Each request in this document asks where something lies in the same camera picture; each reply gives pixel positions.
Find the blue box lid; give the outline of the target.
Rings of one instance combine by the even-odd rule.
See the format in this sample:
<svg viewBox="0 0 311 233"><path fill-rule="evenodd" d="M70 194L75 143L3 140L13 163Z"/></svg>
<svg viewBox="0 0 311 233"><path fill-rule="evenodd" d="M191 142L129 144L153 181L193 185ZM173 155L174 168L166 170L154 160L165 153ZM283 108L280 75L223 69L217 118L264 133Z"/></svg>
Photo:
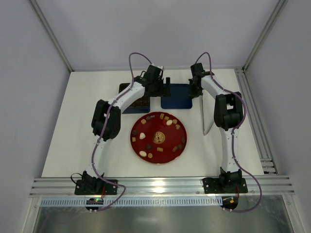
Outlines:
<svg viewBox="0 0 311 233"><path fill-rule="evenodd" d="M161 97L161 108L168 110L188 110L192 108L189 96L189 84L173 83L170 85L170 96Z"/></svg>

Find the metal tongs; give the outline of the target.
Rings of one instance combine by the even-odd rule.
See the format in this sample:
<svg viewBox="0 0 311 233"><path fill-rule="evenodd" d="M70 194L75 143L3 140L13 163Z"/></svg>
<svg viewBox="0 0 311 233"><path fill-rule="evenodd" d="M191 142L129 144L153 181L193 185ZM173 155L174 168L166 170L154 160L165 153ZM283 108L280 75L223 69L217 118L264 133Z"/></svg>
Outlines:
<svg viewBox="0 0 311 233"><path fill-rule="evenodd" d="M204 93L200 97L200 111L203 135L207 136L214 125L214 98Z"/></svg>

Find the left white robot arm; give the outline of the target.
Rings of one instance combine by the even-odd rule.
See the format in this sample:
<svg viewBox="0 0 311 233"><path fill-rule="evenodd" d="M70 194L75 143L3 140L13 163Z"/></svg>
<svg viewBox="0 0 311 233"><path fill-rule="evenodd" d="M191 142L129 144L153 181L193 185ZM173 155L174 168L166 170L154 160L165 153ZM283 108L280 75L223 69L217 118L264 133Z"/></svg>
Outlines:
<svg viewBox="0 0 311 233"><path fill-rule="evenodd" d="M142 75L132 78L131 83L108 101L99 100L96 104L91 127L96 137L94 149L81 179L75 183L76 195L115 195L118 187L124 187L117 180L108 180L100 168L103 155L110 142L121 129L121 115L126 108L144 95L162 97L170 95L170 78L163 80L163 66L150 64Z"/></svg>

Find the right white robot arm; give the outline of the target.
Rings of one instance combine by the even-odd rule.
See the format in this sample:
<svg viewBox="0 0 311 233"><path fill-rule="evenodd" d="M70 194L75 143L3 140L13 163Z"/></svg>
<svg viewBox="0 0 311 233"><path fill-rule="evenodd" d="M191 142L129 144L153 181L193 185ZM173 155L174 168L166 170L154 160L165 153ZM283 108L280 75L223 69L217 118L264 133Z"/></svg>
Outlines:
<svg viewBox="0 0 311 233"><path fill-rule="evenodd" d="M218 178L206 177L202 180L206 194L234 193L242 185L242 170L237 162L237 137L244 120L243 104L239 92L223 88L213 77L212 71L205 71L201 63L191 67L189 95L199 97L207 91L215 100L214 123L222 137L222 164Z"/></svg>

